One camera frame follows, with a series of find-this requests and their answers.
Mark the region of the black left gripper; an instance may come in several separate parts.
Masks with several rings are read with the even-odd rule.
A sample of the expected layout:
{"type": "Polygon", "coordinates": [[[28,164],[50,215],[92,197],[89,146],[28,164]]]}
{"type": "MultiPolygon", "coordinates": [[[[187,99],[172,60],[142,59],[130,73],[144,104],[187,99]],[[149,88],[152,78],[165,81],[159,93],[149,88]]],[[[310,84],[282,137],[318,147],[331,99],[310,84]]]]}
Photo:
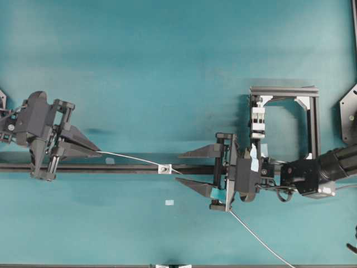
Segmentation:
{"type": "Polygon", "coordinates": [[[60,159],[93,158],[100,153],[78,128],[70,124],[70,117],[75,104],[63,100],[54,100],[47,115],[50,120],[44,124],[45,137],[35,137],[30,143],[32,178],[53,181],[60,159]],[[60,142],[68,140],[75,145],[60,146],[60,142]]]}

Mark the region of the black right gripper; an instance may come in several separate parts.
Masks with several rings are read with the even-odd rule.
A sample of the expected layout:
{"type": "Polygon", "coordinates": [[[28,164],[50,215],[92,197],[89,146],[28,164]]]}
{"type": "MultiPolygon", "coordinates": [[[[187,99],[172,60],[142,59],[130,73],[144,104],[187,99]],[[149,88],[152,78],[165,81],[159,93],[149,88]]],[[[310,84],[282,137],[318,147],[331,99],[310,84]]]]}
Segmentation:
{"type": "Polygon", "coordinates": [[[216,143],[180,154],[179,158],[215,158],[213,185],[184,178],[176,181],[194,190],[203,197],[210,198],[211,210],[229,212],[235,197],[235,177],[237,171],[238,144],[237,134],[218,132],[216,143]],[[214,192],[223,195],[211,197],[214,192]]]}

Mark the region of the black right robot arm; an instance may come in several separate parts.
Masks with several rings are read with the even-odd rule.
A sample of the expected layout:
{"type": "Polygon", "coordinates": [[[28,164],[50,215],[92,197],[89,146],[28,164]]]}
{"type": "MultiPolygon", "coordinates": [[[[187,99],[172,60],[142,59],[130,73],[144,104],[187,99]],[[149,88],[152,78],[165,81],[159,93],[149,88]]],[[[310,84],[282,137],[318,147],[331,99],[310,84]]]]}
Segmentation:
{"type": "Polygon", "coordinates": [[[213,158],[213,182],[177,179],[211,199],[212,210],[228,212],[236,195],[242,202],[251,202],[260,190],[275,192],[281,202],[290,201],[294,192],[315,199],[332,197],[336,181],[356,175],[356,145],[312,159],[278,162],[262,155],[258,140],[241,150],[236,134],[217,133],[216,138],[214,144],[182,154],[183,158],[213,158]]]}

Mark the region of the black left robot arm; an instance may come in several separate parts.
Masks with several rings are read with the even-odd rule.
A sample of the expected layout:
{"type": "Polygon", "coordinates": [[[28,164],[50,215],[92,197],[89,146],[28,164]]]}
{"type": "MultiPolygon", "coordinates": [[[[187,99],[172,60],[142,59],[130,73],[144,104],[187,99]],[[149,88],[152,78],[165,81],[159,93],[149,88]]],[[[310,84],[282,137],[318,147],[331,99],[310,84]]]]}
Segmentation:
{"type": "Polygon", "coordinates": [[[43,91],[33,92],[16,109],[1,104],[1,142],[29,149],[31,177],[52,181],[60,160],[100,156],[100,149],[70,123],[74,109],[60,99],[48,104],[43,91]]]}

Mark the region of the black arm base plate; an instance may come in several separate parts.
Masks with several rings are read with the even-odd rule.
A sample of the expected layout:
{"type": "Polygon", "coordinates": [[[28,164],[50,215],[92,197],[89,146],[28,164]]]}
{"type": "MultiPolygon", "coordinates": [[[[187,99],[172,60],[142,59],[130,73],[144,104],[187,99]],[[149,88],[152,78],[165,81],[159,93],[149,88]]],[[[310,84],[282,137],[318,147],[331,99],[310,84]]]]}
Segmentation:
{"type": "Polygon", "coordinates": [[[341,137],[348,144],[356,144],[356,85],[340,100],[341,137]]]}

